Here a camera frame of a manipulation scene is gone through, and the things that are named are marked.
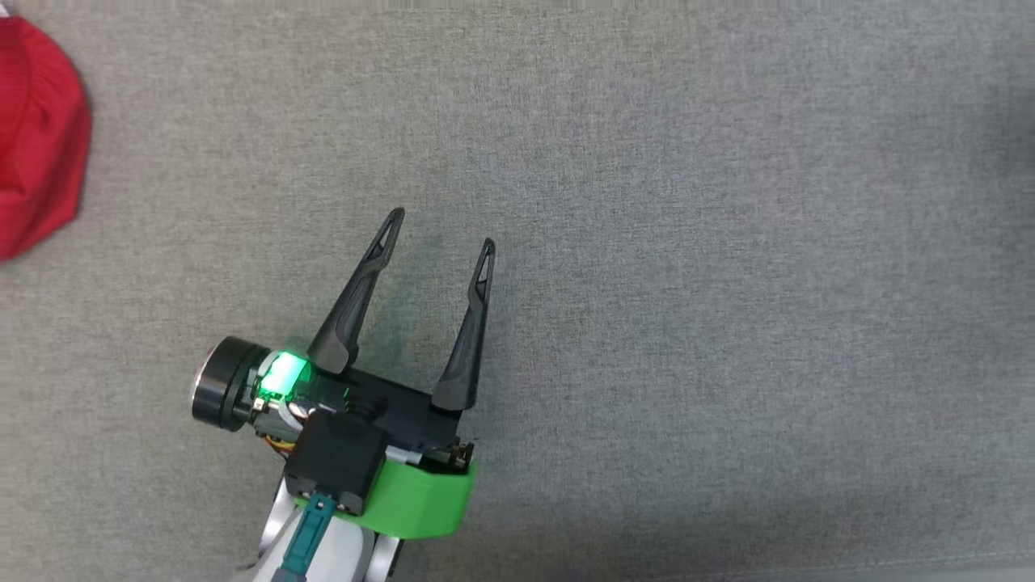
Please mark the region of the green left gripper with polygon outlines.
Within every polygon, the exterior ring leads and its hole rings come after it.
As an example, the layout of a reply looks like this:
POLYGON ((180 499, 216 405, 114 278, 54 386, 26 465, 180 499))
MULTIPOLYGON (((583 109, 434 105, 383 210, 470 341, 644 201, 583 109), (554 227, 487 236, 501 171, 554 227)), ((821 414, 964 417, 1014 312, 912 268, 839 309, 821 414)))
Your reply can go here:
POLYGON ((310 363, 341 375, 306 369, 296 380, 295 402, 310 416, 295 445, 295 495, 323 495, 341 519, 388 537, 448 537, 475 479, 473 446, 463 445, 456 428, 459 413, 477 400, 496 244, 482 243, 450 360, 430 398, 372 373, 343 373, 358 357, 369 299, 403 220, 404 209, 388 213, 308 346, 310 363))

